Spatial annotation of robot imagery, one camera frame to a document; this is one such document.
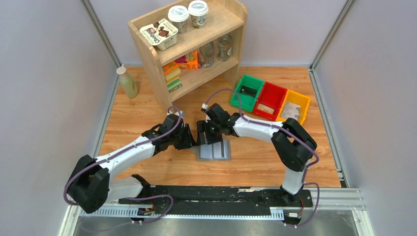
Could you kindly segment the white credit card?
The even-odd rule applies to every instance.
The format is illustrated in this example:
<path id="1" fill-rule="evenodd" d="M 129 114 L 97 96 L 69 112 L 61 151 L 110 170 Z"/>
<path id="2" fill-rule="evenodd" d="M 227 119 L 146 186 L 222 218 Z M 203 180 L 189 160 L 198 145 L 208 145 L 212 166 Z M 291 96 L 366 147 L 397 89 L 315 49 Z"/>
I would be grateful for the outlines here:
<path id="1" fill-rule="evenodd" d="M 286 102 L 284 105 L 284 110 L 288 109 L 297 109 L 300 112 L 301 106 L 291 102 Z"/>
<path id="2" fill-rule="evenodd" d="M 288 118 L 294 118 L 295 120 L 298 120 L 299 115 L 300 115 L 300 113 L 297 109 L 288 109 L 288 110 L 283 110 L 281 112 L 280 117 L 284 120 L 286 120 Z"/>

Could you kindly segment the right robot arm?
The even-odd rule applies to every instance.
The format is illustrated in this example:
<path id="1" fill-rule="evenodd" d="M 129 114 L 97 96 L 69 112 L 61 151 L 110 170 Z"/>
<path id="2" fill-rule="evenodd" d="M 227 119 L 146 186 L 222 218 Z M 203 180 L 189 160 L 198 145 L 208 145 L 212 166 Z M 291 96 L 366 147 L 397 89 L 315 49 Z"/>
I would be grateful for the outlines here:
<path id="1" fill-rule="evenodd" d="M 271 143 L 286 167 L 281 188 L 293 196 L 300 192 L 317 143 L 296 119 L 264 121 L 240 113 L 231 115 L 217 103 L 203 104 L 202 111 L 206 114 L 203 128 L 209 144 L 220 142 L 224 135 Z"/>

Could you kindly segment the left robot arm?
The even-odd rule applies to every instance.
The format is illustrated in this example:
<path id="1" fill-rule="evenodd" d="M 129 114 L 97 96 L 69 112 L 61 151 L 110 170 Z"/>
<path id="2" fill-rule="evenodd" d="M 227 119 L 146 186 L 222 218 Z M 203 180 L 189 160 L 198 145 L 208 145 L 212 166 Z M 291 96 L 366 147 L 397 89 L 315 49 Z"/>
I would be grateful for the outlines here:
<path id="1" fill-rule="evenodd" d="M 195 144 L 189 124 L 178 113 L 170 113 L 162 124 L 116 151 L 95 158 L 82 156 L 64 187 L 64 199 L 70 205 L 79 205 L 86 213 L 93 213 L 107 202 L 138 197 L 146 184 L 140 176 L 114 178 L 170 146 L 182 150 Z"/>

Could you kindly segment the tan card in red bin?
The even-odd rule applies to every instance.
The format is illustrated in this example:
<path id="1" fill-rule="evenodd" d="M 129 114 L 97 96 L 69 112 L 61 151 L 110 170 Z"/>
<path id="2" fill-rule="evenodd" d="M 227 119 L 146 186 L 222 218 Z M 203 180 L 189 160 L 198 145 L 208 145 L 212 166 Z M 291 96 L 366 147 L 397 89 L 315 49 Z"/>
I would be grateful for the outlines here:
<path id="1" fill-rule="evenodd" d="M 270 108 L 270 107 L 268 107 L 268 106 L 266 106 L 264 104 L 261 104 L 261 103 L 258 104 L 257 109 L 259 111 L 262 111 L 262 112 L 265 112 L 265 113 L 268 113 L 268 114 L 272 114 L 272 115 L 274 113 L 274 109 L 273 108 Z"/>

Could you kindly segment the green plastic bin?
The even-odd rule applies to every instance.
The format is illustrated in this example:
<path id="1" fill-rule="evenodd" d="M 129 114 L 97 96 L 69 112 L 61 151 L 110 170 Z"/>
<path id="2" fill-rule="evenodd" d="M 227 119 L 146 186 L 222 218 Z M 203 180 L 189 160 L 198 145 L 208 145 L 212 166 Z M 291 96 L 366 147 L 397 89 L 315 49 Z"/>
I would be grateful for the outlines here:
<path id="1" fill-rule="evenodd" d="M 265 84 L 264 80 L 244 74 L 236 86 L 235 91 L 239 94 L 241 108 L 247 112 L 252 112 Z"/>

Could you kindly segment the stacked sponges pack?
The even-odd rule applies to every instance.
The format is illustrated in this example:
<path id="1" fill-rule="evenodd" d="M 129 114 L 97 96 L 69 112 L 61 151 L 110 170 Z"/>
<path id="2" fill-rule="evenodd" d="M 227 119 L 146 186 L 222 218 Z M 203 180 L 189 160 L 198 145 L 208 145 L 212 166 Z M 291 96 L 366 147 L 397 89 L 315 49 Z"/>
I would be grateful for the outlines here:
<path id="1" fill-rule="evenodd" d="M 182 87 L 180 81 L 181 70 L 177 63 L 170 62 L 162 67 L 163 74 L 165 76 L 168 92 L 171 93 Z"/>

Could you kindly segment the green squeeze bottle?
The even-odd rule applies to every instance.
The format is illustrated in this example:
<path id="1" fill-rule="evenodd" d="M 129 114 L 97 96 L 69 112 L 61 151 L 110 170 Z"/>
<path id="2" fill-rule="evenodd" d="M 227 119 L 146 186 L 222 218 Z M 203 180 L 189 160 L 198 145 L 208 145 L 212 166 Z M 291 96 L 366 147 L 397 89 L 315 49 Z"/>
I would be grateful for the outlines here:
<path id="1" fill-rule="evenodd" d="M 138 88 L 133 77 L 127 72 L 126 67 L 122 64 L 119 68 L 117 68 L 116 73 L 120 79 L 120 85 L 123 88 L 126 96 L 129 99 L 133 99 L 138 94 Z"/>

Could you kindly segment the orange snack package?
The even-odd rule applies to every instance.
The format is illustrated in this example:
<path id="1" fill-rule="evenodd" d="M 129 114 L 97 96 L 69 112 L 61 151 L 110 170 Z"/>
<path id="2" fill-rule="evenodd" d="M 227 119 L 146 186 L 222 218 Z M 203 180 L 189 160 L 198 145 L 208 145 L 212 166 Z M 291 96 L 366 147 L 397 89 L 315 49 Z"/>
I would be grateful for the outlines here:
<path id="1" fill-rule="evenodd" d="M 199 69 L 201 65 L 199 63 L 198 50 L 187 53 L 186 55 L 175 60 L 175 63 L 180 69 Z"/>

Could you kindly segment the left clear glass jar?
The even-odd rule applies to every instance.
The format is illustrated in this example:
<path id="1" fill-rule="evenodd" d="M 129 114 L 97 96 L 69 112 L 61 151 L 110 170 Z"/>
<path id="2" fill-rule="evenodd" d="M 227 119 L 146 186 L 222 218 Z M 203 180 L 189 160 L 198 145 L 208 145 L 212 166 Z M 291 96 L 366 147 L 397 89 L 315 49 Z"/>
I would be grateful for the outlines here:
<path id="1" fill-rule="evenodd" d="M 209 42 L 199 48 L 199 62 L 204 68 L 213 66 L 214 63 L 214 43 Z"/>

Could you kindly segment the clear glass jar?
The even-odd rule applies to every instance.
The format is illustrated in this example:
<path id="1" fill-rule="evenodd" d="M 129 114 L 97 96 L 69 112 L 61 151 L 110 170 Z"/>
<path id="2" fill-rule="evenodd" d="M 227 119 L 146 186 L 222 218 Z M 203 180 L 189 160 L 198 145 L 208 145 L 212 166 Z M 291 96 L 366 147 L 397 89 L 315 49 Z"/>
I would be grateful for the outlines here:
<path id="1" fill-rule="evenodd" d="M 218 59 L 220 61 L 228 61 L 232 56 L 232 36 L 230 33 L 225 34 L 217 39 Z"/>
<path id="2" fill-rule="evenodd" d="M 214 43 L 209 42 L 199 48 L 199 62 L 204 68 L 213 66 L 214 63 Z"/>

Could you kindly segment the yellow plastic bin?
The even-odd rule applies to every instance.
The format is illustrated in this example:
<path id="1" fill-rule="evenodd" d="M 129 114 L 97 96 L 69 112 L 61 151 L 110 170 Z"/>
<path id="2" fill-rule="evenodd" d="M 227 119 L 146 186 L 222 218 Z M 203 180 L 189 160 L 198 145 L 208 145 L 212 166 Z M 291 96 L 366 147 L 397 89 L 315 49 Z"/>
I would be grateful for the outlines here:
<path id="1" fill-rule="evenodd" d="M 289 89 L 284 98 L 282 108 L 275 120 L 285 121 L 287 118 L 294 118 L 300 124 L 303 124 L 306 119 L 310 102 L 311 98 L 309 96 Z"/>

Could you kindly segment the left paper coffee cup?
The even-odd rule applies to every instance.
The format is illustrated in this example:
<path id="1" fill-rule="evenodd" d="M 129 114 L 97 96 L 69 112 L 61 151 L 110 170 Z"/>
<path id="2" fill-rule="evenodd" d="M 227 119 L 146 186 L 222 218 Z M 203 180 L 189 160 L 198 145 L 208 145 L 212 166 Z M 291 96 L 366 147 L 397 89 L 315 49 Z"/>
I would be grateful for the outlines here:
<path id="1" fill-rule="evenodd" d="M 178 29 L 178 34 L 187 32 L 187 20 L 189 12 L 185 6 L 175 5 L 168 11 L 168 19 Z"/>

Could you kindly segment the paper coffee cup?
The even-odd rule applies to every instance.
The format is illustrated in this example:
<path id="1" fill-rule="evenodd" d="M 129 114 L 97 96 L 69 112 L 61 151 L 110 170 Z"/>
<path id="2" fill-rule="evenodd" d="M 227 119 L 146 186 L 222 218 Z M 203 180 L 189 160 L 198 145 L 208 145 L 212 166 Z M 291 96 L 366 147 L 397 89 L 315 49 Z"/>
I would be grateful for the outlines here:
<path id="1" fill-rule="evenodd" d="M 178 29 L 178 34 L 187 32 L 187 20 L 189 12 L 185 6 L 175 5 L 168 11 L 168 19 Z"/>
<path id="2" fill-rule="evenodd" d="M 191 15 L 192 25 L 195 29 L 205 26 L 208 11 L 208 5 L 203 0 L 194 0 L 189 4 L 188 12 Z"/>

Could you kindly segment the right paper coffee cup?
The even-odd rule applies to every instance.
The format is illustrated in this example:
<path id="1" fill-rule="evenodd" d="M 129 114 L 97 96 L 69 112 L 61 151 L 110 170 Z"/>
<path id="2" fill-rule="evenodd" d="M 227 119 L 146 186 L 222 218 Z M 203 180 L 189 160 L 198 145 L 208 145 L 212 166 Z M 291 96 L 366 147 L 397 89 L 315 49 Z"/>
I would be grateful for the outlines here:
<path id="1" fill-rule="evenodd" d="M 203 0 L 194 0 L 189 4 L 188 12 L 191 15 L 192 25 L 195 29 L 205 26 L 208 11 L 208 5 Z"/>

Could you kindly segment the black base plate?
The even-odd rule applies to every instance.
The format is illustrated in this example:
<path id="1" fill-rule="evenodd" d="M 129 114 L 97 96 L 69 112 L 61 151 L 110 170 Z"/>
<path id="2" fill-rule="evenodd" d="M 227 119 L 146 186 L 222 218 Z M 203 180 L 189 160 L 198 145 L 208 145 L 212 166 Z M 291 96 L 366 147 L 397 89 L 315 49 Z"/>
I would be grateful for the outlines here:
<path id="1" fill-rule="evenodd" d="M 144 201 L 155 206 L 156 213 L 163 213 L 170 205 L 169 198 L 161 195 L 173 197 L 169 214 L 178 215 L 266 216 L 271 207 L 313 206 L 308 190 L 302 190 L 293 200 L 280 189 L 250 187 L 153 185 L 140 193 L 141 198 L 158 196 Z"/>

